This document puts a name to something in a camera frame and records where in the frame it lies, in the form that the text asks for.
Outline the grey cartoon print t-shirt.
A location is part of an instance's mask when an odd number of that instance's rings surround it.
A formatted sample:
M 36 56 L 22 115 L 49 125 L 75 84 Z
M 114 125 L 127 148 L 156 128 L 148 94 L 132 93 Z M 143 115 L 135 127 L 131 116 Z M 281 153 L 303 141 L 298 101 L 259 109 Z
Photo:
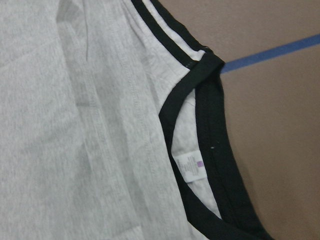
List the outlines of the grey cartoon print t-shirt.
M 1 239 L 269 240 L 223 67 L 157 0 L 1 1 Z

